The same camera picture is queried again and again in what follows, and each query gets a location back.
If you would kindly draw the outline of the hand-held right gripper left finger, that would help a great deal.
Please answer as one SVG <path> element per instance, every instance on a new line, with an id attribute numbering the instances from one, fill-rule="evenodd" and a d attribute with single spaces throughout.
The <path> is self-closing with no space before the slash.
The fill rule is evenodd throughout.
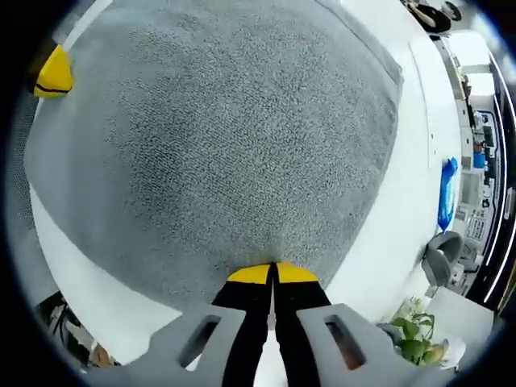
<path id="1" fill-rule="evenodd" d="M 231 274 L 210 304 L 152 335 L 129 364 L 88 371 L 90 386 L 252 386 L 267 338 L 270 265 Z"/>

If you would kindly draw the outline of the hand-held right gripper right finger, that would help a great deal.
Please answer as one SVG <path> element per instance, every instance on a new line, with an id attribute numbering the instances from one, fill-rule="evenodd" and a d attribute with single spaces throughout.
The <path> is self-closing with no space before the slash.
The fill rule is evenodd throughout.
<path id="1" fill-rule="evenodd" d="M 276 337 L 291 386 L 447 386 L 452 373 L 416 365 L 385 331 L 344 304 L 332 304 L 317 277 L 273 266 Z"/>

